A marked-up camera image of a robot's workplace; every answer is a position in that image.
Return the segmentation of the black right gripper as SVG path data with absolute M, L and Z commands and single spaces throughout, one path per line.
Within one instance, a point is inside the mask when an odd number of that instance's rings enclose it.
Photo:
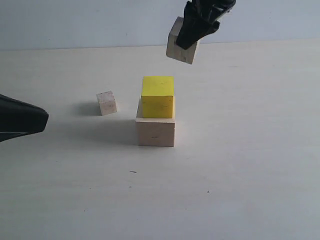
M 215 33 L 220 27 L 218 19 L 235 4 L 236 0 L 188 1 L 184 7 L 183 23 L 176 44 L 187 50 L 198 40 Z

